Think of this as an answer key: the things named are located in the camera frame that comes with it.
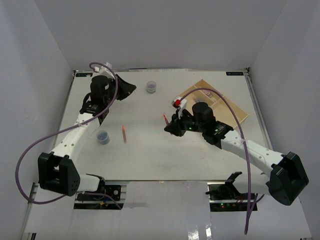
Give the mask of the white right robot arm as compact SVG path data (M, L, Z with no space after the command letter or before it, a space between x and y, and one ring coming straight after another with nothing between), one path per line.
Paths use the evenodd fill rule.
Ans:
M251 140L243 140L238 131L216 120L207 103L195 103L191 112L186 110L186 104L185 99L173 101L176 112L164 128L166 132L177 137L182 137L187 131L201 133L210 145L248 160L267 176L257 187L267 187L267 194L285 206L290 206L309 184L305 168L296 153L290 151L283 154Z

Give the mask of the beige slim orange-tip pen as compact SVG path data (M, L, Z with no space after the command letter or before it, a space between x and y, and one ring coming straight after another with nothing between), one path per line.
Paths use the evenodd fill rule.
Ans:
M124 125L122 125L122 136L123 136L123 142L124 142L124 144L126 144L127 143L127 136L126 136L126 129L125 129L125 126Z

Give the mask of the clear jar blue beads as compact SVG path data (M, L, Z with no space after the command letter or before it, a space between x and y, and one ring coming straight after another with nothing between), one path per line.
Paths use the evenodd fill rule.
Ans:
M101 145L106 145L110 142L110 136L105 130L100 130L96 133L96 140Z

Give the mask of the pink slim red-tip pen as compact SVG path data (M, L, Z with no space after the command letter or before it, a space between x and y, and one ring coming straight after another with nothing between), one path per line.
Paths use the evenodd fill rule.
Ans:
M165 112L163 113L163 118L164 118L165 124L168 126L169 125L169 120L168 120L167 115L166 115Z

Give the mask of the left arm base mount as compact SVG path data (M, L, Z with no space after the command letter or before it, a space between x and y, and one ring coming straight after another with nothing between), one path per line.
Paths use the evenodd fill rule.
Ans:
M126 191L118 184L99 183L98 190L77 193L73 208L75 210L121 210L124 206Z

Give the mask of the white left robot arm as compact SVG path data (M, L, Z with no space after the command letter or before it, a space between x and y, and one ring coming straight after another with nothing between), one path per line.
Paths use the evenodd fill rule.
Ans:
M74 128L51 152L43 152L38 157L39 185L42 189L69 197L77 192L88 192L96 200L105 196L106 187L100 184L101 177L80 175L75 162L88 138L108 115L109 104L124 100L136 88L121 77L114 79L97 75L91 79L90 92L83 99Z

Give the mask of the pink chunky highlighter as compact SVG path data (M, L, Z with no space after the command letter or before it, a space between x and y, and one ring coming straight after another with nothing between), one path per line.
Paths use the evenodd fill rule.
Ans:
M201 91L202 91L208 98L211 98L211 97L212 97L212 94L211 94L210 91L207 91L207 90L205 90L205 89L202 89Z

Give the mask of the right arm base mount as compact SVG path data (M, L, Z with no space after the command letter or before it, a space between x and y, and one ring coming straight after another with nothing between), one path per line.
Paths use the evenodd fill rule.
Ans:
M234 182L241 174L241 171L236 171L227 180L207 183L205 194L209 198L211 213L247 211L248 193L240 193L234 186Z

